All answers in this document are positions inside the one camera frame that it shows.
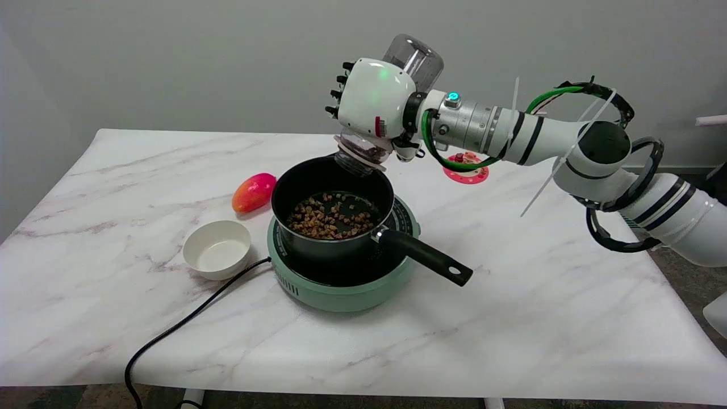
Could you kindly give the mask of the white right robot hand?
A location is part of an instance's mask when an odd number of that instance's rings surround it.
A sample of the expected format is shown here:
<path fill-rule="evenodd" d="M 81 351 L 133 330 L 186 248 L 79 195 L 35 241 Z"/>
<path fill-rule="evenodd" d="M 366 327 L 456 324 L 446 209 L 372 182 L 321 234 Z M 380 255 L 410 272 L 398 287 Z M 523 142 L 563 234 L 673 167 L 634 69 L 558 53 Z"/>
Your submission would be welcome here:
<path fill-rule="evenodd" d="M 335 100 L 325 111 L 350 133 L 336 137 L 340 151 L 371 168 L 395 150 L 395 138 L 413 134 L 413 113 L 407 109 L 416 94 L 415 80 L 389 62 L 361 58 L 343 64 L 344 75 L 331 90 Z"/>

